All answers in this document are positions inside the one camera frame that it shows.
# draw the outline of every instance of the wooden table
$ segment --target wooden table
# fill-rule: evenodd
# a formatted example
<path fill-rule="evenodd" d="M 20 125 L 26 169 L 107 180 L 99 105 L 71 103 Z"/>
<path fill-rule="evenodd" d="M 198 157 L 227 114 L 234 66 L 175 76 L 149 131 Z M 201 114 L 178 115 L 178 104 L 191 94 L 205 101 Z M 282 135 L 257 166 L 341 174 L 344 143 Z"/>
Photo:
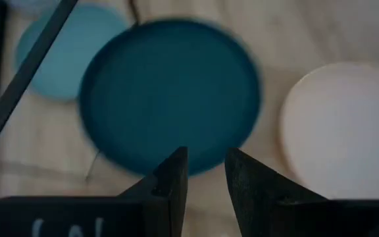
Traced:
<path fill-rule="evenodd" d="M 98 2 L 131 20 L 125 0 Z M 139 0 L 138 9 L 144 21 L 210 20 L 244 43 L 263 74 L 265 100 L 242 150 L 290 178 L 278 144 L 279 109 L 288 90 L 328 63 L 379 63 L 377 0 Z M 18 11 L 9 14 L 1 91 L 13 78 L 14 49 L 32 20 Z M 72 190 L 113 195 L 139 178 L 98 158 L 86 182 L 94 157 L 75 103 L 55 103 L 27 91 L 0 136 L 0 197 Z M 187 203 L 212 215 L 234 216 L 224 165 L 190 178 Z"/>

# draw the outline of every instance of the wooden surface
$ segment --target wooden surface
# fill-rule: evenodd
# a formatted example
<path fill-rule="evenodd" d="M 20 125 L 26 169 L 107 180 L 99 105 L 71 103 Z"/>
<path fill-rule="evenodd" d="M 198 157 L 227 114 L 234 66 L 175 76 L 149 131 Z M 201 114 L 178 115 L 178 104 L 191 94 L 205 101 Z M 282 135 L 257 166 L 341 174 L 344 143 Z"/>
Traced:
<path fill-rule="evenodd" d="M 99 0 L 130 20 L 125 0 Z M 278 145 L 278 114 L 288 90 L 306 73 L 338 61 L 379 63 L 377 0 L 139 0 L 143 21 L 169 16 L 210 20 L 235 35 L 263 74 L 264 104 L 242 150 L 291 177 Z M 12 79 L 13 55 L 32 18 L 10 13 L 2 89 Z M 55 103 L 27 91 L 0 136 L 0 197 L 20 194 L 116 194 L 138 177 L 96 160 L 74 102 Z M 234 216 L 224 166 L 189 181 L 188 206 Z"/>

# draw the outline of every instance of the dark teal plate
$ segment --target dark teal plate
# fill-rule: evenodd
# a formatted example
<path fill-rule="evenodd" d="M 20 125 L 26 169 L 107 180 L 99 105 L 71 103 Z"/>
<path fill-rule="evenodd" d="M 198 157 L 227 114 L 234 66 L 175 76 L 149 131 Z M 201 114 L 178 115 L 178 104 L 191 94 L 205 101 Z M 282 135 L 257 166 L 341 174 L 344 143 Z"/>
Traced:
<path fill-rule="evenodd" d="M 260 83 L 230 36 L 190 20 L 162 20 L 125 31 L 92 60 L 80 92 L 84 127 L 114 163 L 150 173 L 177 147 L 189 173 L 223 162 L 249 136 Z"/>

